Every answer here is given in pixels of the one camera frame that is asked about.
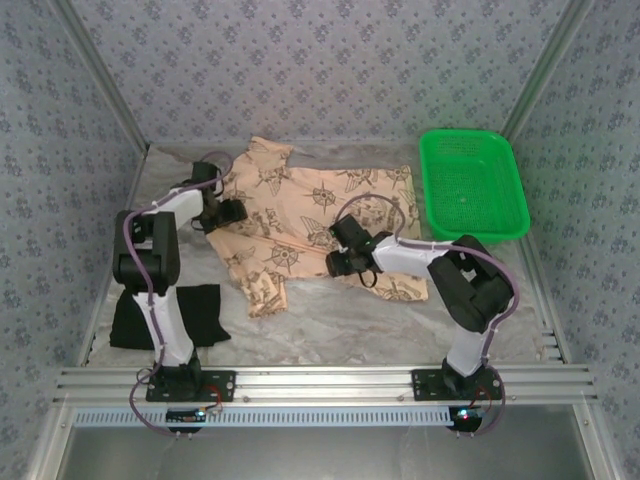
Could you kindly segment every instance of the enclosure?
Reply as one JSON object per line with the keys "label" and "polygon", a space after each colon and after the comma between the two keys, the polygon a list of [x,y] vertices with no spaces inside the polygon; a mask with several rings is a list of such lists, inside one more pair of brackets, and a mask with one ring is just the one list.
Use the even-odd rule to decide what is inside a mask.
{"label": "enclosure", "polygon": [[[0,477],[640,474],[636,2],[5,3]],[[430,278],[362,288],[299,245],[285,258],[190,225],[178,285],[220,286],[231,339],[198,356],[234,372],[235,396],[211,438],[144,429],[128,395],[154,354],[110,344],[116,214],[216,151],[235,159],[225,194],[250,216],[237,228],[295,223],[270,217],[273,201],[322,239],[344,202],[380,189],[406,207],[404,234],[431,240],[419,141],[435,129],[506,138],[531,216],[522,238],[487,245],[520,287],[491,348],[495,431],[456,440],[441,417],[455,402],[414,399],[412,371],[439,367],[455,330]],[[256,142],[277,178],[243,180]],[[398,226],[375,202],[358,212],[379,211]],[[246,278],[271,273],[261,287],[233,270],[249,257]],[[160,421],[167,406],[144,395]]]}

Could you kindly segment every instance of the wallpaper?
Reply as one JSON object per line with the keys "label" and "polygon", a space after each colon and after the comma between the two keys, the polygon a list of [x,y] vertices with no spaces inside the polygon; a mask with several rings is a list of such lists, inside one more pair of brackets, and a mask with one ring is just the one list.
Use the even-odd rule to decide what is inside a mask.
{"label": "wallpaper", "polygon": [[596,2],[515,151],[571,344],[640,478],[640,4]]}
{"label": "wallpaper", "polygon": [[565,0],[74,0],[150,142],[499,130]]}
{"label": "wallpaper", "polygon": [[0,478],[75,362],[137,155],[46,3],[0,7]]}

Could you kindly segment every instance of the ventilation grille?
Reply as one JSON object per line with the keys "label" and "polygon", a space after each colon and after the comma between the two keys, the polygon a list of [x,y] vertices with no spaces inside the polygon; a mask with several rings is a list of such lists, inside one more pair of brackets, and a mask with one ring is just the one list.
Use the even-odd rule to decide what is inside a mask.
{"label": "ventilation grille", "polygon": [[[162,408],[143,409],[146,420],[166,425]],[[448,407],[235,408],[210,414],[198,426],[217,427],[373,427],[452,425]],[[79,408],[76,427],[142,426],[126,408]]]}

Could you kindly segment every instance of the green basket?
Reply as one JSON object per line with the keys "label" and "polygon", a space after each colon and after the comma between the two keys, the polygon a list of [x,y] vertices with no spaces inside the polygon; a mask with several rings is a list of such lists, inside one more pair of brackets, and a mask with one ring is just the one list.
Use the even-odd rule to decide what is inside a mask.
{"label": "green basket", "polygon": [[437,240],[524,236],[531,219],[511,145],[494,132],[431,130],[420,139],[427,219]]}

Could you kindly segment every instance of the purple cable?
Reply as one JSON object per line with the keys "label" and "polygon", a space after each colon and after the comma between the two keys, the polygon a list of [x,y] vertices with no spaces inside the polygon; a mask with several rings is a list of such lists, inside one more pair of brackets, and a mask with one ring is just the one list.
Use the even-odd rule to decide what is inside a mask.
{"label": "purple cable", "polygon": [[489,325],[489,333],[487,335],[487,339],[484,343],[484,347],[482,348],[482,353],[481,353],[482,365],[485,368],[491,370],[491,372],[496,376],[496,378],[500,382],[500,393],[502,394],[500,410],[498,411],[498,415],[496,415],[491,421],[491,423],[489,423],[489,425],[487,425],[485,428],[483,428],[479,432],[476,432],[475,434],[463,434],[463,435],[473,437],[473,436],[479,436],[479,435],[484,435],[486,433],[489,433],[496,427],[496,425],[498,425],[498,422],[500,421],[500,419],[504,414],[504,406],[506,404],[506,395],[505,395],[504,383],[502,381],[502,377],[500,376],[498,371],[488,363],[489,348],[491,347],[491,342],[493,342],[493,337],[495,336],[497,326],[500,325],[509,316],[511,316],[511,314],[513,314],[513,312],[515,312],[516,309],[518,308],[518,304],[520,303],[520,286],[518,285],[518,280],[516,279],[515,275],[511,273],[511,271],[507,268],[507,266],[504,265],[502,262],[499,262],[498,260],[493,258],[491,255],[487,255],[486,253],[480,252],[473,248],[463,247],[460,245],[437,244],[437,243],[415,244],[415,243],[402,241],[400,238],[398,238],[398,236],[400,235],[400,232],[405,226],[406,216],[402,211],[402,209],[400,208],[400,205],[398,205],[396,202],[394,202],[390,198],[385,197],[384,195],[379,195],[377,193],[364,193],[362,195],[357,195],[351,198],[338,211],[338,214],[336,215],[336,221],[340,219],[340,217],[345,212],[347,207],[357,202],[358,200],[361,200],[364,198],[378,198],[380,200],[384,200],[385,202],[390,203],[400,213],[400,225],[398,226],[398,228],[394,233],[394,237],[398,242],[398,245],[401,245],[406,248],[412,248],[415,250],[431,250],[431,249],[453,250],[455,252],[465,253],[467,255],[473,255],[474,257],[484,260],[485,262],[490,263],[491,265],[496,267],[498,270],[500,270],[500,272],[502,272],[502,274],[507,278],[507,281],[511,285],[511,289],[513,290],[513,301],[511,302],[511,305],[509,305],[509,307],[502,314],[500,314],[499,316],[497,316],[495,319],[491,321],[491,324]]}
{"label": "purple cable", "polygon": [[138,418],[138,420],[140,420],[145,426],[147,426],[149,429],[153,430],[154,432],[159,433],[160,435],[165,435],[167,437],[177,437],[179,436],[179,434],[171,433],[168,430],[165,430],[164,428],[161,428],[161,427],[158,427],[157,425],[152,424],[146,418],[144,418],[144,416],[140,413],[138,408],[135,406],[135,393],[138,387],[140,385],[143,385],[146,380],[153,377],[158,372],[158,370],[160,370],[160,367],[162,366],[162,361],[164,360],[164,336],[160,331],[160,326],[158,325],[158,318],[156,317],[156,311],[153,304],[153,282],[151,281],[149,272],[147,272],[147,270],[144,268],[144,265],[142,264],[140,257],[136,253],[136,248],[133,245],[133,241],[131,239],[131,222],[135,217],[165,205],[169,200],[175,198],[177,195],[180,195],[181,193],[188,192],[190,190],[207,188],[207,187],[210,187],[211,185],[215,185],[216,183],[222,181],[222,179],[225,176],[227,176],[227,174],[231,171],[231,167],[233,165],[233,158],[231,158],[231,155],[229,155],[227,152],[213,151],[213,152],[206,153],[199,161],[203,162],[208,158],[211,158],[213,156],[218,156],[218,155],[222,155],[223,157],[226,157],[228,162],[227,167],[224,170],[220,170],[221,172],[220,175],[218,175],[216,178],[212,180],[207,180],[206,182],[198,183],[195,185],[189,185],[187,187],[176,190],[175,192],[171,192],[168,195],[162,197],[160,200],[154,202],[152,205],[148,207],[143,207],[143,208],[140,208],[139,210],[135,210],[131,212],[124,219],[124,224],[122,227],[124,241],[125,241],[125,244],[127,245],[127,250],[129,251],[129,255],[131,255],[131,258],[133,259],[133,263],[136,264],[136,268],[140,272],[140,275],[142,275],[142,278],[144,279],[144,282],[147,285],[147,292],[148,292],[147,305],[149,306],[149,316],[151,318],[151,324],[153,326],[153,330],[155,331],[156,336],[158,337],[158,343],[160,344],[160,356],[158,357],[158,361],[156,362],[156,364],[153,366],[153,368],[149,373],[147,373],[143,377],[138,378],[137,382],[133,385],[131,392],[129,392],[129,406],[131,407],[131,411],[136,416],[136,418]]}

